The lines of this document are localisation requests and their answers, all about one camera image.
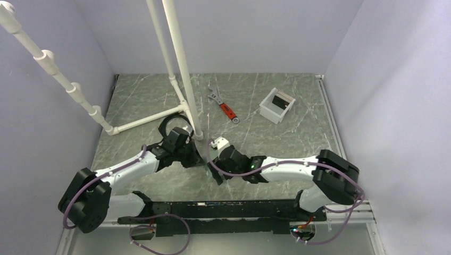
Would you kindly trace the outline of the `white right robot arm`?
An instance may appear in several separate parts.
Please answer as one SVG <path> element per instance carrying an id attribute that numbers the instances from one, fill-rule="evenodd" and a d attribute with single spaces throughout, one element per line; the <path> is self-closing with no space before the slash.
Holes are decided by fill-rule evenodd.
<path id="1" fill-rule="evenodd" d="M 307 158 L 248 157 L 233 145 L 208 141 L 207 152 L 208 168 L 218 184 L 233 177 L 251 184 L 312 182 L 312 187 L 298 193 L 293 206 L 294 216 L 299 220 L 307 220 L 315 211 L 333 202 L 353 209 L 365 197 L 358 185 L 360 170 L 328 149 Z"/>

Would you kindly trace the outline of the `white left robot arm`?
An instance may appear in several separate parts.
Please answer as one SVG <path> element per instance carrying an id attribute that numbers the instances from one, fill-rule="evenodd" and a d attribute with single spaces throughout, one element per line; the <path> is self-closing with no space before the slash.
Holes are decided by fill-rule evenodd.
<path id="1" fill-rule="evenodd" d="M 187 125 L 174 127 L 159 143 L 142 145 L 140 153 L 114 166 L 91 171 L 79 170 L 57 206 L 63 213 L 65 229 L 78 228 L 83 233 L 95 230 L 104 220 L 133 217 L 139 223 L 153 215 L 150 200 L 140 192 L 117 195 L 123 187 L 180 162 L 184 168 L 199 166 L 193 130 Z"/>

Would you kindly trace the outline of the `green card holder wallet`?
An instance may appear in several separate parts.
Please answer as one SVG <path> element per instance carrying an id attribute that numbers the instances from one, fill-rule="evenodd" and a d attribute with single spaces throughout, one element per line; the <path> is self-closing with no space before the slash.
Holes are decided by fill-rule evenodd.
<path id="1" fill-rule="evenodd" d="M 203 157 L 204 165 L 205 165 L 204 168 L 206 170 L 206 175 L 208 177 L 213 177 L 212 171 L 210 169 L 212 159 L 213 158 L 209 154 L 207 154 L 206 156 Z"/>

